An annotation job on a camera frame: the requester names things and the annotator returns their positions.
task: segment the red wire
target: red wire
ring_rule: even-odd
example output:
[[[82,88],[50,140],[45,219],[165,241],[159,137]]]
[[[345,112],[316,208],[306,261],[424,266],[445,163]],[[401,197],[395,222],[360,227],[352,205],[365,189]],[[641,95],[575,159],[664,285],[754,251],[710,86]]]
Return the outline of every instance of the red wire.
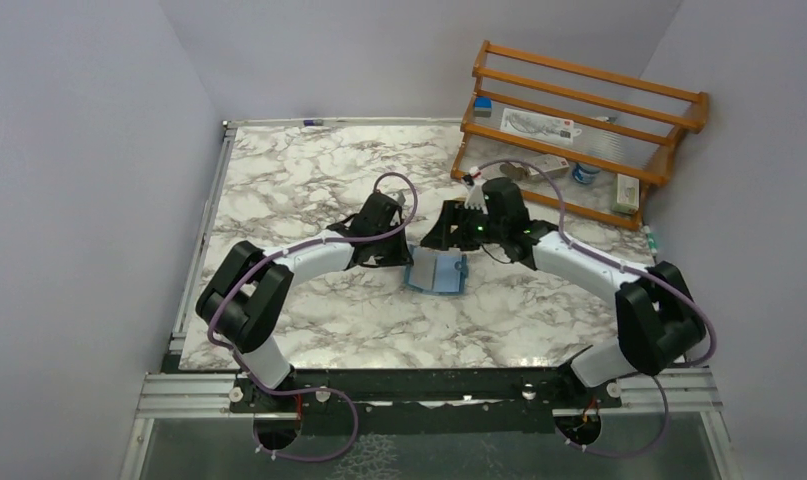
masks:
[[[303,395],[297,394],[297,423],[303,419]]]
[[[588,406],[586,406],[586,408],[583,409],[583,413],[582,413],[583,422],[585,422],[586,412],[589,411],[589,409],[592,407],[592,405],[597,406],[597,396],[595,396],[595,395],[591,396],[591,401],[589,402]]]

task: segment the small container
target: small container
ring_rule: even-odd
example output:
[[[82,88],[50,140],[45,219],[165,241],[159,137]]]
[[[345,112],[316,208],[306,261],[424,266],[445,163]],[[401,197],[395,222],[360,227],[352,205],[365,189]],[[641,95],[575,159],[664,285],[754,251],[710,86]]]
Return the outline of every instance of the small container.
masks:
[[[632,215],[639,210],[639,181],[636,178],[626,175],[615,175],[613,183],[614,194],[612,195],[613,212]]]
[[[591,185],[594,179],[597,178],[598,173],[600,173],[599,168],[577,162],[577,164],[574,165],[574,169],[571,170],[571,177],[573,177],[577,183]]]

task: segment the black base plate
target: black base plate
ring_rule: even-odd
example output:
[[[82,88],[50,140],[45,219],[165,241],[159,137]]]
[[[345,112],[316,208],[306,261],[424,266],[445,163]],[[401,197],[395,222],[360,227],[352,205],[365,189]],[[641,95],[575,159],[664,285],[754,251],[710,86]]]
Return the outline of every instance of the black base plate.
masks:
[[[377,434],[553,433],[554,408],[583,408],[593,394],[600,399],[600,407],[620,406],[619,400],[606,394],[605,385],[566,397],[560,381],[555,368],[301,369],[279,390],[321,386],[342,390],[357,402],[359,431]],[[236,379],[236,386],[244,391],[244,398],[231,404],[233,413],[297,409],[295,397],[271,398],[246,378]],[[522,395],[524,391],[535,396],[528,400]],[[455,406],[421,403],[463,399],[489,402]],[[301,402],[305,420],[301,422],[302,434],[347,435],[352,428],[350,407],[337,396],[321,402],[308,394],[301,396]]]

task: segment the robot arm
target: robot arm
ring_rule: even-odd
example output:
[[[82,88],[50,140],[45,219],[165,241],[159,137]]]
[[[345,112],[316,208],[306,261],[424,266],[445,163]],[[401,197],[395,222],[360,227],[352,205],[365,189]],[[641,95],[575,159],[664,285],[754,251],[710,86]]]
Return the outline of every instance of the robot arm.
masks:
[[[513,262],[565,278],[615,308],[618,336],[560,367],[571,389],[584,390],[634,372],[656,375],[706,335],[693,310],[625,268],[645,271],[691,298],[674,265],[622,260],[561,234],[552,223],[531,220],[520,188],[508,178],[483,181],[475,173],[463,180],[468,198],[444,202],[438,223],[421,246],[476,250],[496,243]],[[581,253],[580,246],[592,256]]]
[[[272,336],[288,290],[312,278],[354,266],[411,264],[402,229],[372,242],[348,240],[390,232],[397,226],[395,216],[401,219],[401,211],[397,201],[374,192],[358,214],[330,225],[309,239],[266,250],[246,240],[239,242],[226,255],[200,295],[195,309],[197,315],[211,323],[228,292],[250,269],[265,257],[271,257],[250,279],[250,288],[242,288],[227,304],[216,331],[232,344],[235,354],[262,384],[276,388],[291,372],[290,364]]]

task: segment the screw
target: screw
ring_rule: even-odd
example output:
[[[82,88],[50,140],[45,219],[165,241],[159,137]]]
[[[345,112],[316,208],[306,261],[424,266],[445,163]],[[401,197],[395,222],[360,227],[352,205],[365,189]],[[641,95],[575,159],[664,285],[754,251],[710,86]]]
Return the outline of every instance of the screw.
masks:
[[[315,399],[317,401],[324,403],[329,400],[329,397],[332,396],[327,390],[318,390],[315,392]]]
[[[232,403],[238,403],[244,398],[244,391],[241,390],[241,387],[233,387],[232,390],[229,391],[229,401]]]
[[[535,390],[533,389],[533,384],[526,383],[524,384],[524,388],[521,390],[521,396],[524,397],[524,400],[534,400],[535,399]]]
[[[615,382],[606,385],[606,393],[612,398],[619,398],[621,396],[621,386]]]

